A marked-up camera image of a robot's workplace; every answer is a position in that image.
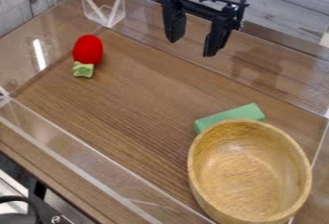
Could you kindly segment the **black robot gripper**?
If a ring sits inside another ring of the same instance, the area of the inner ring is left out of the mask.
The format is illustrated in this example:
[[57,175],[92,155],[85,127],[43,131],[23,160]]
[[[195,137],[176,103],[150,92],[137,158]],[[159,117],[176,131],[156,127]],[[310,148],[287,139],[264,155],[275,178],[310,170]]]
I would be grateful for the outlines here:
[[229,34],[239,29],[247,0],[160,0],[164,35],[171,43],[184,35],[185,13],[211,20],[211,29],[205,35],[203,56],[216,54],[227,42]]

